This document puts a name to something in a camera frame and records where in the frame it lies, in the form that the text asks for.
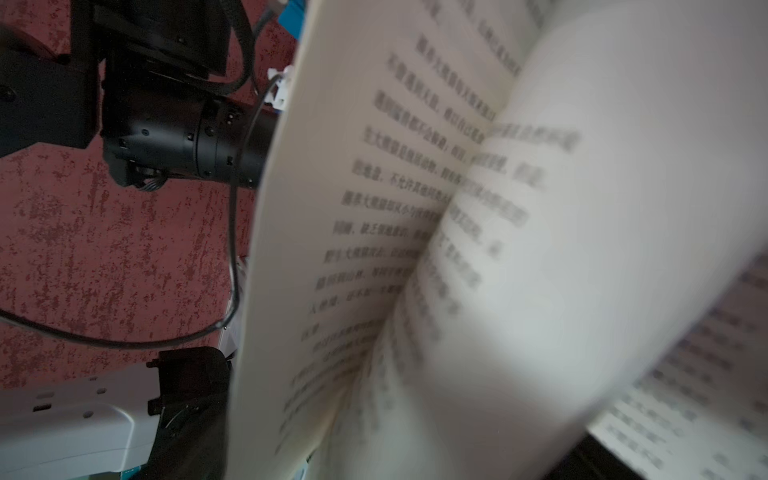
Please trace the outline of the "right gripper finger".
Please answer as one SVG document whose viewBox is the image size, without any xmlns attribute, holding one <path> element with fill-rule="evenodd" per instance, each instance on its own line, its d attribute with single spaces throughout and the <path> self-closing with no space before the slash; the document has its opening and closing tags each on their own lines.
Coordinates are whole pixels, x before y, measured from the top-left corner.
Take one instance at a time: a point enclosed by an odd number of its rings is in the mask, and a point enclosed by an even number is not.
<svg viewBox="0 0 768 480">
<path fill-rule="evenodd" d="M 591 434 L 587 434 L 543 480 L 641 480 Z"/>
</svg>

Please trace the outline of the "children's science magazine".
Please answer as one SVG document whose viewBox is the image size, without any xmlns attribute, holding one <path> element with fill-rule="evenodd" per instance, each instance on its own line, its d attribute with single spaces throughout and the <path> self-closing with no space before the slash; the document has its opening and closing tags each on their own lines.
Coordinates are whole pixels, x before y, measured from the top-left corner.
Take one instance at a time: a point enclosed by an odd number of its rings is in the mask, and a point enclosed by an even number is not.
<svg viewBox="0 0 768 480">
<path fill-rule="evenodd" d="M 228 479 L 538 479 L 767 249 L 763 1 L 313 1 Z"/>
</svg>

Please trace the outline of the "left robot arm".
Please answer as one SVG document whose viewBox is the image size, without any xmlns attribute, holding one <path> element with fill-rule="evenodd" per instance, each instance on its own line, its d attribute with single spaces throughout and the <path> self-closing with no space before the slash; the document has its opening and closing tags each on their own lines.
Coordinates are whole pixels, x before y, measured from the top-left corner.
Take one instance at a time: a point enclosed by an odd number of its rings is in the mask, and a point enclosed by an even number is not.
<svg viewBox="0 0 768 480">
<path fill-rule="evenodd" d="M 1 28 L 1 152 L 95 137 L 120 186 L 171 180 L 257 187 L 277 117 L 232 94 L 254 80 L 260 24 L 238 1 L 74 1 L 71 50 L 57 55 Z M 232 359 L 197 340 L 241 306 L 236 213 L 227 220 L 231 300 L 224 317 L 165 340 L 89 337 L 3 311 L 3 322 L 90 347 L 153 350 L 120 371 L 1 396 L 1 475 L 73 479 L 219 479 Z"/>
</svg>

